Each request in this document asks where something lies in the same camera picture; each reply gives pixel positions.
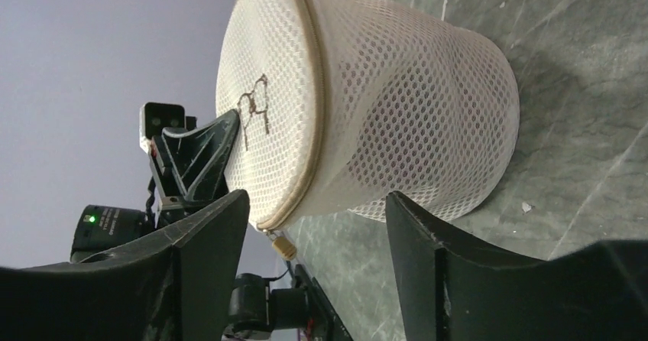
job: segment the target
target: laundry hamper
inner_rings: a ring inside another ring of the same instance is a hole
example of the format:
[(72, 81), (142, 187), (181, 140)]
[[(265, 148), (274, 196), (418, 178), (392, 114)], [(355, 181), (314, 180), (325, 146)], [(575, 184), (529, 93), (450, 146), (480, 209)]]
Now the laundry hamper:
[(514, 151), (517, 84), (488, 39), (386, 0), (237, 0), (216, 113), (241, 116), (225, 171), (250, 224), (351, 210), (399, 190), (438, 217), (494, 189)]

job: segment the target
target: beige trim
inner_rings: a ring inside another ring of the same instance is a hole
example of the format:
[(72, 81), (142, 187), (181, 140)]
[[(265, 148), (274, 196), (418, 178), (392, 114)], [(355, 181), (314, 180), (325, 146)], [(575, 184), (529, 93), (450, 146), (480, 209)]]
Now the beige trim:
[(299, 11), (300, 20), (306, 30), (306, 43), (308, 44), (308, 54), (313, 65), (315, 80), (315, 130), (313, 136), (313, 146), (306, 157), (306, 166), (300, 175), (293, 192), (288, 199), (281, 205), (277, 213), (263, 223), (257, 225), (260, 230), (277, 230), (284, 225), (289, 224), (290, 214), (301, 203), (302, 199), (308, 192), (313, 178), (317, 172), (319, 164), (319, 155), (322, 150), (324, 141), (324, 131), (326, 123), (326, 96), (329, 94), (328, 75), (326, 74), (325, 55), (323, 45), (319, 40), (319, 24), (315, 16), (315, 6), (312, 0), (295, 0)]

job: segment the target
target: tiled floor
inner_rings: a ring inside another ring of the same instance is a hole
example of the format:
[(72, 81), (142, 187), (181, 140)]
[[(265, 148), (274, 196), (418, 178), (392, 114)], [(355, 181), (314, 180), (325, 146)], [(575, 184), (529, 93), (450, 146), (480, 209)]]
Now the tiled floor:
[[(394, 1), (490, 38), (518, 81), (513, 160), (455, 225), (537, 258), (648, 238), (648, 0)], [(340, 213), (289, 234), (355, 339), (404, 339), (383, 223)]]

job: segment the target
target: gray floor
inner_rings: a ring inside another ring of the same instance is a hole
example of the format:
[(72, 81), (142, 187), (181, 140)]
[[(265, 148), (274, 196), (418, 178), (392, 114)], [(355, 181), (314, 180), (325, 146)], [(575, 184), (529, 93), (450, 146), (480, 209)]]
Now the gray floor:
[[(492, 39), (517, 77), (513, 160), (455, 225), (537, 258), (648, 238), (648, 0), (394, 1)], [(383, 223), (340, 213), (289, 234), (355, 339), (404, 339)]]

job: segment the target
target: embroidered stick figure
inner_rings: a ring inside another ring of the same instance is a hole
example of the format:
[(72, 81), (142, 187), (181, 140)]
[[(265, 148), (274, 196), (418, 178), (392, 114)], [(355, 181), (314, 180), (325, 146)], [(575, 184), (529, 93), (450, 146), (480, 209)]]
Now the embroidered stick figure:
[[(259, 95), (259, 93), (257, 93), (257, 91), (258, 91), (257, 87), (259, 87), (260, 85), (263, 86), (263, 95)], [(261, 97), (261, 99), (262, 99), (260, 102), (263, 103), (263, 105), (262, 105), (263, 110), (258, 109), (257, 97)], [(265, 134), (266, 135), (270, 134), (270, 123), (267, 120), (267, 76), (265, 76), (265, 74), (261, 75), (259, 80), (257, 80), (254, 83), (254, 86), (252, 87), (252, 91), (250, 91), (249, 93), (244, 93), (243, 95), (241, 95), (240, 98), (238, 98), (238, 103), (237, 103), (237, 105), (238, 105), (238, 114), (241, 116), (241, 120), (243, 120), (242, 104), (243, 104), (243, 101), (245, 99), (248, 100), (248, 110), (247, 110), (247, 112), (248, 112), (248, 120), (243, 123), (243, 139), (245, 140), (245, 150), (247, 151), (248, 150), (248, 130), (247, 130), (247, 128), (248, 128), (248, 125), (250, 124), (250, 122), (252, 122), (252, 118), (255, 115), (262, 115), (263, 116), (264, 126), (265, 126)]]

